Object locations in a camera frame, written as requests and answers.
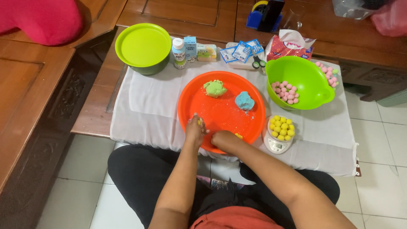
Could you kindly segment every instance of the person's hand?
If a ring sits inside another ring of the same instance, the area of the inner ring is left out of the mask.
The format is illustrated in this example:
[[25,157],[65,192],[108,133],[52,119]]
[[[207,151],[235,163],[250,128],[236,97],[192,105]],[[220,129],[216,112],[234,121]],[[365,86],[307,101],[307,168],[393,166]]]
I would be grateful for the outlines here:
[[220,130],[212,135],[210,142],[226,153],[233,154],[239,145],[244,143],[239,137],[228,130]]
[[202,145],[205,134],[209,133],[206,129],[203,119],[194,113],[194,117],[188,122],[185,128],[185,142],[191,143],[195,148],[199,148]]

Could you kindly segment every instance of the green plastic bowl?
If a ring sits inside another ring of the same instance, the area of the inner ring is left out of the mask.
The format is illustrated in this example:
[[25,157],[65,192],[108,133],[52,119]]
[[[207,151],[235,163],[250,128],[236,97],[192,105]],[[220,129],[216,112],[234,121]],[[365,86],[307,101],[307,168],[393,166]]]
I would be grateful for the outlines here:
[[[325,74],[314,63],[301,57],[285,56],[266,63],[267,92],[274,103],[287,110],[311,110],[329,103],[335,92]],[[271,83],[287,81],[297,87],[299,102],[289,105],[277,97]]]
[[117,56],[143,75],[162,71],[170,60],[171,37],[162,27],[140,23],[119,34],[115,43]]

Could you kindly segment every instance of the red pillow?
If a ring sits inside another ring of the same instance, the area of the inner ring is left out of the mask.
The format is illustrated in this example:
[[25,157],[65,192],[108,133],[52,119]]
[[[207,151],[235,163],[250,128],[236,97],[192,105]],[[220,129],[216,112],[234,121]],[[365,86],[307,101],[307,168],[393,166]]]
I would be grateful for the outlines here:
[[0,33],[20,28],[34,42],[58,45],[82,30],[74,0],[0,0]]

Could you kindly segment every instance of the plastic bag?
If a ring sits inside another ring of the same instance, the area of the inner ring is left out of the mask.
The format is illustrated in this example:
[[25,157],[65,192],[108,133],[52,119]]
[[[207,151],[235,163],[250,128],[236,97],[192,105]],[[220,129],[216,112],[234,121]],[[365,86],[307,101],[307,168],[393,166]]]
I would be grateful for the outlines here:
[[372,15],[377,31],[384,36],[399,37],[407,35],[407,1],[395,0],[383,6]]
[[267,61],[283,56],[297,56],[307,60],[311,59],[315,39],[301,36],[295,30],[281,29],[278,36],[274,35],[265,51]]

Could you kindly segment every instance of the red shirt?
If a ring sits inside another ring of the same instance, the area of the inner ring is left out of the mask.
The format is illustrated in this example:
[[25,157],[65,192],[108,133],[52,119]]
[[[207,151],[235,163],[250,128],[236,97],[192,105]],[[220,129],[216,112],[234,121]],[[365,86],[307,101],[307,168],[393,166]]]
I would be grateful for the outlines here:
[[190,229],[283,229],[250,207],[225,207],[199,217]]

